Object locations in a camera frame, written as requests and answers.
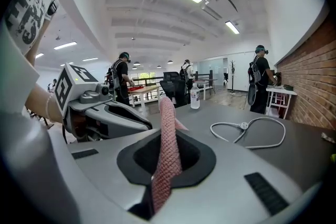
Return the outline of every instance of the black office chair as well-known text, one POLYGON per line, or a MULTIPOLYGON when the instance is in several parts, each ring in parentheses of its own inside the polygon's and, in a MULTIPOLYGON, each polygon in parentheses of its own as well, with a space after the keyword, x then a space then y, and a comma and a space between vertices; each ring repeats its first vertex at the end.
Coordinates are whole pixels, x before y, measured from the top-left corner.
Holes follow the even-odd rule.
POLYGON ((177 72, 165 72, 163 73, 164 80, 160 81, 160 85, 165 92, 166 96, 173 100, 175 97, 176 108, 186 105, 188 103, 186 92, 186 84, 184 80, 180 79, 180 75, 177 72))

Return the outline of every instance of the pink braided rope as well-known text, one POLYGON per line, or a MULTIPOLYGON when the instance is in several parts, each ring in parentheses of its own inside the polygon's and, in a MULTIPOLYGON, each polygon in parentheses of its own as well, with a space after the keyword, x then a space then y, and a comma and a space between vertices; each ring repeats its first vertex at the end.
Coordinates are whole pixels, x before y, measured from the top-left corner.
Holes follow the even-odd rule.
POLYGON ((158 212, 171 193, 171 179, 182 172, 176 129, 187 128, 175 116, 175 107, 168 97, 160 102, 161 150, 152 181, 152 196, 155 213, 158 212))

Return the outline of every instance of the white table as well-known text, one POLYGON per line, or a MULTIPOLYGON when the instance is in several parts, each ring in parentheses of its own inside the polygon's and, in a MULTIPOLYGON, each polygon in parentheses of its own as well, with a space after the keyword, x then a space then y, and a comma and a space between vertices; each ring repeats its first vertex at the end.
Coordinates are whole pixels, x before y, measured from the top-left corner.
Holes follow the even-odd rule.
POLYGON ((141 107, 145 109, 145 99, 143 97, 144 94, 152 91, 157 91, 157 103, 160 105, 160 91, 159 91, 160 86, 146 86, 141 89, 135 90, 135 91, 128 91, 128 94, 131 95, 131 100, 133 102, 133 107, 135 107, 134 104, 134 95, 140 95, 140 101, 141 101, 141 107))
POLYGON ((286 109, 285 116, 283 117, 283 119, 285 119, 286 116, 287 116, 287 112, 288 112, 288 108, 289 108, 289 104, 290 104, 290 99, 292 98, 292 95, 298 95, 298 94, 294 91, 288 91, 288 90, 285 90, 285 89, 277 89, 277 88, 273 88, 273 87, 267 88, 266 91, 268 91, 268 98, 270 98, 267 115, 269 115, 269 111, 271 109, 271 106, 277 106, 279 108, 285 108, 286 109), (286 105, 286 101, 283 98, 283 96, 279 97, 279 95, 278 95, 279 93, 289 95, 287 105, 286 105), (275 94, 275 103, 272 103, 274 94, 275 94))
POLYGON ((205 86, 209 83, 209 81, 205 81, 205 80, 197 80, 197 81, 194 81, 193 83, 199 85, 199 84, 202 84, 203 85, 203 100, 205 100, 205 86))

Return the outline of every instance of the red object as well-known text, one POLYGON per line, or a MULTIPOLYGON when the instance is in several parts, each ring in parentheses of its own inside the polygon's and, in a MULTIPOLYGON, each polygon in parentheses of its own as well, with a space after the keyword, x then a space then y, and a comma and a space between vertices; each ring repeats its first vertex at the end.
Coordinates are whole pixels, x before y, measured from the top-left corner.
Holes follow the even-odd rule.
POLYGON ((161 149, 152 181, 152 197, 155 213, 158 212, 171 193, 171 180, 182 172, 180 153, 176 141, 176 129, 185 129, 176 118, 175 108, 168 97, 160 102, 161 149))
POLYGON ((140 90, 142 88, 143 88, 143 86, 131 87, 131 88, 129 88, 129 91, 136 91, 136 90, 140 90))

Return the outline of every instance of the plastic bottle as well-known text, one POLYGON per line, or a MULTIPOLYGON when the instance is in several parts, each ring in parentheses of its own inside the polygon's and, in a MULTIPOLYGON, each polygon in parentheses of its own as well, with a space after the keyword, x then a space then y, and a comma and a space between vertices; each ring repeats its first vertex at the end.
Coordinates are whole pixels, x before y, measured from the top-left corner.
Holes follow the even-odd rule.
POLYGON ((192 109, 199 109, 201 102, 200 102, 200 89, 197 87, 197 84, 193 84, 192 89, 190 90, 190 98, 191 98, 191 108, 192 109))

